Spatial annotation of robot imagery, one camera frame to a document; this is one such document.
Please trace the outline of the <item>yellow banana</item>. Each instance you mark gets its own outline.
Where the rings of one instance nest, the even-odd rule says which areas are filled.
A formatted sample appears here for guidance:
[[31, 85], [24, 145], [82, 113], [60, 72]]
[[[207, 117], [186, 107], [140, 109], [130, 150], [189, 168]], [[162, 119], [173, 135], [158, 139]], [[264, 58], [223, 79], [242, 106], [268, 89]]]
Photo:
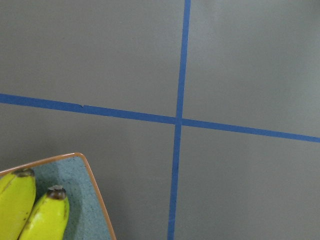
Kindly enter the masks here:
[[21, 168], [0, 179], [0, 238], [18, 239], [36, 197], [35, 173]]
[[53, 185], [34, 205], [19, 239], [62, 240], [69, 214], [70, 203], [66, 190], [60, 185]]

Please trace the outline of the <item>grey square plate orange rim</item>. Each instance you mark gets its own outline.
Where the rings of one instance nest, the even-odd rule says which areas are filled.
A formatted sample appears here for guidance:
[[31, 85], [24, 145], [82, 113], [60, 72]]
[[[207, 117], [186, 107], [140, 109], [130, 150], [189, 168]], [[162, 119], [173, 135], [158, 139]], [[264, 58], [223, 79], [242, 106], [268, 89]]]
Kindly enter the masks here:
[[1, 168], [0, 174], [32, 168], [36, 178], [37, 198], [48, 187], [66, 189], [70, 205], [65, 240], [114, 240], [116, 235], [86, 157], [78, 152], [52, 156], [12, 168]]

